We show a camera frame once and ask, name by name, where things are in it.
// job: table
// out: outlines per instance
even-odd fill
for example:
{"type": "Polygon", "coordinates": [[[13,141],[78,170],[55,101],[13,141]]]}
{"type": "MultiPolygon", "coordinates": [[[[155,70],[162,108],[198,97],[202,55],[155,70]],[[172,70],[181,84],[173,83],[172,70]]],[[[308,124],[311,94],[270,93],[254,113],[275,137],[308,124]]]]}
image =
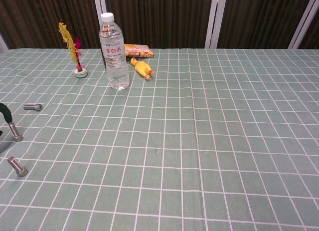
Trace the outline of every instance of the table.
{"type": "Polygon", "coordinates": [[[319,50],[154,52],[123,91],[97,49],[0,55],[0,230],[318,231],[319,50]]]}

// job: yellow toy chicken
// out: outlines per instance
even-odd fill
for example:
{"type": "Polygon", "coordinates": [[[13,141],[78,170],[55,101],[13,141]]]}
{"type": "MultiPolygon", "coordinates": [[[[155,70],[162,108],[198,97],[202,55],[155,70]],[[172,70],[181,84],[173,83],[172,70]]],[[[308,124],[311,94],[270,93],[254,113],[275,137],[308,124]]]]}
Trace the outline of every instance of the yellow toy chicken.
{"type": "Polygon", "coordinates": [[[131,64],[135,66],[135,70],[146,79],[149,79],[150,75],[154,74],[154,71],[152,71],[151,67],[144,61],[137,61],[136,58],[133,57],[131,59],[131,64]]]}

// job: dark curtain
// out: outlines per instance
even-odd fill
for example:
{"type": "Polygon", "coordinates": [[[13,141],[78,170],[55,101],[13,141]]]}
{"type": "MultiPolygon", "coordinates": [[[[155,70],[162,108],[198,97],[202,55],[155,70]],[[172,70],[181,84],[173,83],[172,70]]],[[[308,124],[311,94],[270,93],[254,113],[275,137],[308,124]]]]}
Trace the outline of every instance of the dark curtain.
{"type": "Polygon", "coordinates": [[[10,49],[65,48],[59,22],[82,48],[99,47],[94,0],[0,0],[0,32],[10,49]]]}
{"type": "Polygon", "coordinates": [[[203,48],[211,0],[106,0],[125,43],[203,48]]]}
{"type": "Polygon", "coordinates": [[[319,49],[319,9],[299,45],[299,49],[319,49]]]}
{"type": "Polygon", "coordinates": [[[309,0],[226,0],[218,48],[288,48],[309,0]]]}

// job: plastic water bottle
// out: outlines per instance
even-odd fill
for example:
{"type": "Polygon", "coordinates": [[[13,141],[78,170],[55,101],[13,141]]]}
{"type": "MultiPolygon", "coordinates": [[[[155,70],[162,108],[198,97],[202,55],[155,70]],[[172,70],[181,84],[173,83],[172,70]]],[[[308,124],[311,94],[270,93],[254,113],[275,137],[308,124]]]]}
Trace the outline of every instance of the plastic water bottle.
{"type": "Polygon", "coordinates": [[[110,86],[123,90],[130,84],[123,34],[114,22],[113,13],[103,13],[101,19],[103,24],[100,29],[100,43],[110,86]]]}

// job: hex bolt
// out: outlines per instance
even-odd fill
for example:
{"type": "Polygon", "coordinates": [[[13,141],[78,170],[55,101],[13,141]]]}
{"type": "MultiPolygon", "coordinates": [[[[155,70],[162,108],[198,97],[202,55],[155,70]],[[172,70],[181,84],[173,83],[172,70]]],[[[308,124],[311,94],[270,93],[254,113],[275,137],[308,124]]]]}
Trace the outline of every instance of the hex bolt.
{"type": "Polygon", "coordinates": [[[7,159],[8,163],[15,169],[16,174],[19,177],[24,177],[28,173],[28,170],[26,167],[23,167],[16,159],[15,157],[10,157],[7,159]]]}
{"type": "Polygon", "coordinates": [[[41,104],[35,104],[35,105],[24,105],[23,108],[25,110],[36,110],[40,111],[42,110],[43,106],[41,104]]]}
{"type": "Polygon", "coordinates": [[[9,128],[10,128],[12,134],[13,134],[14,141],[20,142],[21,140],[23,140],[23,136],[20,135],[18,129],[15,126],[15,124],[10,122],[10,123],[8,123],[8,125],[9,125],[9,128]]]}

